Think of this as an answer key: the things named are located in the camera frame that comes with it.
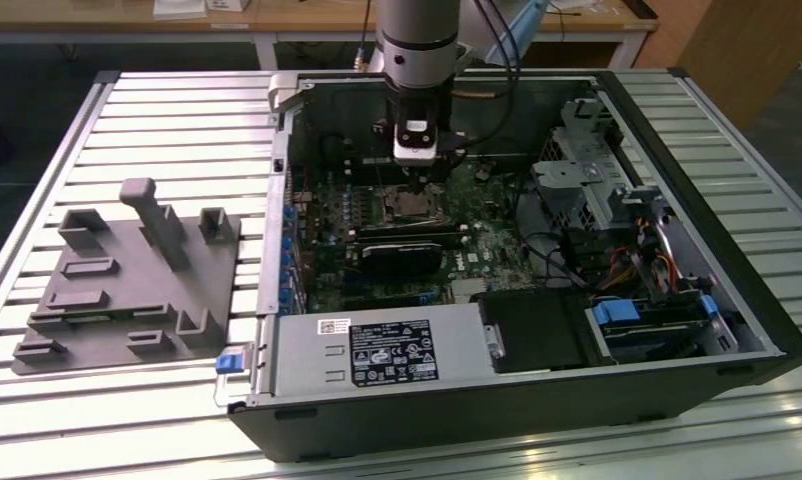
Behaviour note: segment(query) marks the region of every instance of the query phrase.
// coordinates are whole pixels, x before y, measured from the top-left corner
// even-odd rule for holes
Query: blue connector
[[[240,353],[224,353],[216,357],[216,373],[226,375],[229,373],[240,373],[244,370],[245,355]]]
[[[417,298],[418,305],[429,305],[429,302],[436,298],[436,292],[421,293]]]
[[[635,302],[631,300],[604,300],[592,307],[592,315],[596,323],[604,325],[608,322],[633,322],[640,320],[640,313]]]
[[[715,303],[715,299],[711,295],[703,295],[699,297],[699,304],[703,306],[703,310],[705,310],[705,315],[708,315],[708,317],[713,317],[720,312],[717,304]]]

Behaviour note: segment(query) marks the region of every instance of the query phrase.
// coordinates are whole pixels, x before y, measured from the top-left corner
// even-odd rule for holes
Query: white label
[[[435,363],[420,363],[417,365],[412,365],[409,370],[414,370],[416,372],[432,372],[436,369]]]
[[[348,318],[326,318],[317,321],[317,335],[332,335],[333,333],[349,333]]]
[[[248,23],[212,23],[210,28],[216,28],[218,30],[245,30],[249,28]]]

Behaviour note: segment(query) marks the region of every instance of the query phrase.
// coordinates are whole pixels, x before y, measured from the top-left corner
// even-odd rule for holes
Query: motherboard
[[[294,198],[309,312],[467,303],[535,285],[511,215],[515,176],[468,160],[416,191],[377,161],[361,169],[364,182],[360,171],[326,172]]]

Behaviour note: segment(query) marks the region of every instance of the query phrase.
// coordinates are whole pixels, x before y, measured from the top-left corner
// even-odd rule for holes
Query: wooden cabinet
[[[802,59],[802,0],[645,0],[660,25],[636,67],[679,66],[739,128]]]

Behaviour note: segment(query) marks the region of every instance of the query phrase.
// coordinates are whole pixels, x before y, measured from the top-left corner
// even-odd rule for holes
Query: wooden table
[[[0,0],[0,43],[249,42],[261,68],[276,70],[278,42],[356,41],[364,4],[252,0],[242,13],[213,11],[206,18],[156,22],[153,0]],[[657,22],[637,18],[621,0],[601,0],[569,12],[580,16],[545,16],[535,41],[616,43],[609,66],[631,66]],[[374,22],[373,14],[369,39]]]

